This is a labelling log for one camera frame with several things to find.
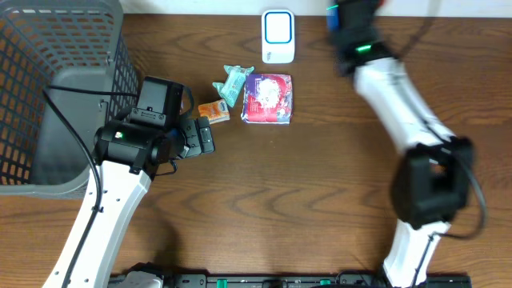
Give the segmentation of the small orange box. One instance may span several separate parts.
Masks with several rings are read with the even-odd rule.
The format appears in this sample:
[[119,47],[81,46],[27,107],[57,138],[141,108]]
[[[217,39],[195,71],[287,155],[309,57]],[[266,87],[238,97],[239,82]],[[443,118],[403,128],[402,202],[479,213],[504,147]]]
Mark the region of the small orange box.
[[198,106],[198,112],[201,117],[206,117],[210,124],[230,120],[229,107],[224,99],[201,104]]

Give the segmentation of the mint green snack packet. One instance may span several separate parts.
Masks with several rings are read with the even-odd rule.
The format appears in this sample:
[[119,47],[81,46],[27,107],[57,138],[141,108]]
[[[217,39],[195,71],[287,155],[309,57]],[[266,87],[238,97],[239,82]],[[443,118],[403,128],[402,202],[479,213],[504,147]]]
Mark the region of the mint green snack packet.
[[219,96],[226,101],[227,105],[233,108],[247,77],[254,71],[254,67],[243,68],[240,66],[224,65],[223,68],[227,73],[226,81],[213,82],[212,86],[216,89]]

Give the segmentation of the purple red tissue pack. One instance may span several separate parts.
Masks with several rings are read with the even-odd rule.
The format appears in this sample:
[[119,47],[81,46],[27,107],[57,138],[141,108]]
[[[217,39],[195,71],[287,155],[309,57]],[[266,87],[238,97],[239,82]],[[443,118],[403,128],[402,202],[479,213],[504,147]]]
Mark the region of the purple red tissue pack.
[[250,74],[245,82],[241,119],[246,123],[289,125],[293,83],[288,74]]

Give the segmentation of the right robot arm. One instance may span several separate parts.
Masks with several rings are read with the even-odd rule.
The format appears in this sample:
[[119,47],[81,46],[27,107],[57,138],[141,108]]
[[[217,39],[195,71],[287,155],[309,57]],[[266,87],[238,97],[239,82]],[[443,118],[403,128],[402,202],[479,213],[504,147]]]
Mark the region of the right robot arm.
[[333,1],[327,8],[330,43],[342,75],[370,105],[401,156],[390,187],[397,226],[382,264],[389,287],[427,281],[427,267],[457,212],[466,207],[474,177],[473,145],[456,136],[428,107],[399,56],[379,37],[380,1]]

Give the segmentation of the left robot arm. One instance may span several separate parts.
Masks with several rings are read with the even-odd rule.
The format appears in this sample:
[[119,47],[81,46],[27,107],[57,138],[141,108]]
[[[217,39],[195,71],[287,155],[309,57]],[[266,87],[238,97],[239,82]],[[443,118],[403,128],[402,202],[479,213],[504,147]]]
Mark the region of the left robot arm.
[[105,287],[126,229],[161,164],[214,151],[207,118],[170,130],[113,120],[99,129],[90,182],[46,287]]

